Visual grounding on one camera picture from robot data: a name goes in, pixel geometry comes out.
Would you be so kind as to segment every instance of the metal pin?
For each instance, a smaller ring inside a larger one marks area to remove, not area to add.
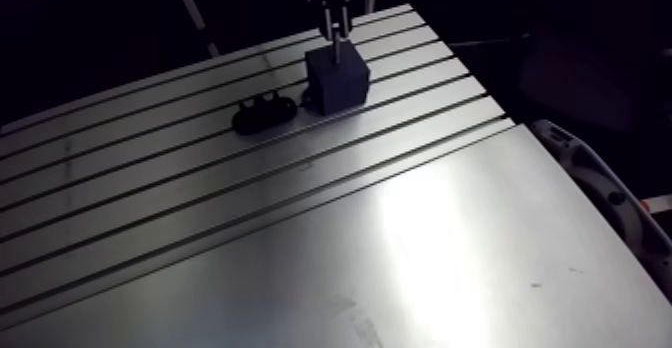
[[[343,6],[341,8],[341,12],[343,13],[343,37],[348,38],[350,36],[350,23],[348,21],[348,8],[346,6]]]
[[[331,12],[329,11],[328,7],[324,9],[324,20],[326,21],[326,23],[325,23],[325,25],[326,25],[325,30],[326,31],[325,32],[327,33],[327,40],[331,41],[331,39],[334,38],[334,35],[332,33],[332,28],[331,28]]]
[[[341,63],[341,35],[338,32],[336,32],[336,37],[334,38],[333,46],[334,46],[334,63],[338,65],[339,63]]]

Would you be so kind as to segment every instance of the flat metal plate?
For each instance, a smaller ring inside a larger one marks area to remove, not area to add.
[[[618,236],[517,126],[3,331],[0,342],[662,348],[670,321]]]
[[[367,102],[240,137],[237,104],[300,100],[316,32],[103,92],[0,138],[0,328],[86,299],[513,123],[409,6],[356,20]]]

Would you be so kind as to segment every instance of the black object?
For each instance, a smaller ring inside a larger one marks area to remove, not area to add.
[[[326,46],[306,53],[309,107],[329,115],[363,104],[371,72],[350,41],[340,41],[339,61]]]
[[[233,131],[240,135],[251,135],[269,129],[273,126],[290,121],[296,116],[296,103],[289,97],[280,97],[273,92],[271,100],[263,96],[256,96],[252,106],[240,102],[240,110],[231,120]]]
[[[619,191],[612,191],[609,193],[609,196],[607,196],[607,200],[609,203],[620,206],[623,203],[628,201],[628,198],[625,196],[625,194],[619,192]]]

